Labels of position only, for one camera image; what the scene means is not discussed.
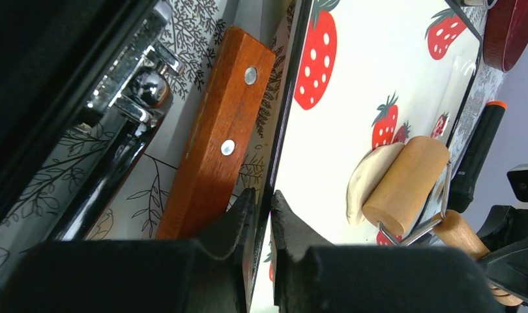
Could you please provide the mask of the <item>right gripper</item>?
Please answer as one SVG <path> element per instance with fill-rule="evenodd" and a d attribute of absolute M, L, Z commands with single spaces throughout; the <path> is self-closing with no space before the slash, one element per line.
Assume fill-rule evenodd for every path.
<path fill-rule="evenodd" d="M 488 280 L 528 306 L 528 164 L 507 173 L 516 206 L 494 205 L 478 231 L 491 250 L 479 259 Z"/>

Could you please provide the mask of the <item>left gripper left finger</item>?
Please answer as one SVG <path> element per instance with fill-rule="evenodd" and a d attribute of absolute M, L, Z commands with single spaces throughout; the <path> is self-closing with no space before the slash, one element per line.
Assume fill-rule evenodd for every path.
<path fill-rule="evenodd" d="M 52 241 L 21 260 L 0 312 L 247 312 L 255 190 L 189 240 Z"/>

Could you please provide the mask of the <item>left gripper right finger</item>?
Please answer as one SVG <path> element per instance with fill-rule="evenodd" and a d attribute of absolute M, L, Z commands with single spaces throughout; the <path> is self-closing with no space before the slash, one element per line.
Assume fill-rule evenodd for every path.
<path fill-rule="evenodd" d="M 445 246 L 333 245 L 281 192 L 271 198 L 274 303 L 280 312 L 502 312 L 484 273 Z"/>

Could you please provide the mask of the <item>wooden dough roller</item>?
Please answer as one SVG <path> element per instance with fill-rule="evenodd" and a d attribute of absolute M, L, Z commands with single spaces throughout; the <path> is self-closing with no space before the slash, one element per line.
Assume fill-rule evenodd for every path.
<path fill-rule="evenodd" d="M 413 221 L 439 176 L 451 174 L 449 151 L 440 141 L 427 136 L 412 138 L 392 163 L 362 208 L 365 219 L 393 244 L 406 235 L 402 245 L 409 245 L 430 231 L 448 246 L 464 251 L 474 260 L 490 253 L 464 217 L 447 208 L 421 229 L 410 232 Z"/>

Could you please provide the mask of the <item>white dough ball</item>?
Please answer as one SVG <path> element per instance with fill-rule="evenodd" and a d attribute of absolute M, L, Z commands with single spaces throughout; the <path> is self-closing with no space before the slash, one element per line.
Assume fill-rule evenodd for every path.
<path fill-rule="evenodd" d="M 405 144 L 400 142 L 378 147 L 355 168 L 346 193 L 346 217 L 351 226 L 358 226 L 363 222 L 363 205 L 404 147 Z"/>

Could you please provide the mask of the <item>strawberry print tray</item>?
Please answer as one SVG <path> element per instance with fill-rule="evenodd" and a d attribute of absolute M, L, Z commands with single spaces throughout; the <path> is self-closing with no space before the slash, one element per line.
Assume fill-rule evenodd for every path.
<path fill-rule="evenodd" d="M 271 256 L 275 191 L 334 244 L 387 245 L 350 208 L 350 179 L 384 145 L 452 141 L 480 36 L 455 1 L 297 1 L 289 35 L 259 197 L 261 257 Z"/>

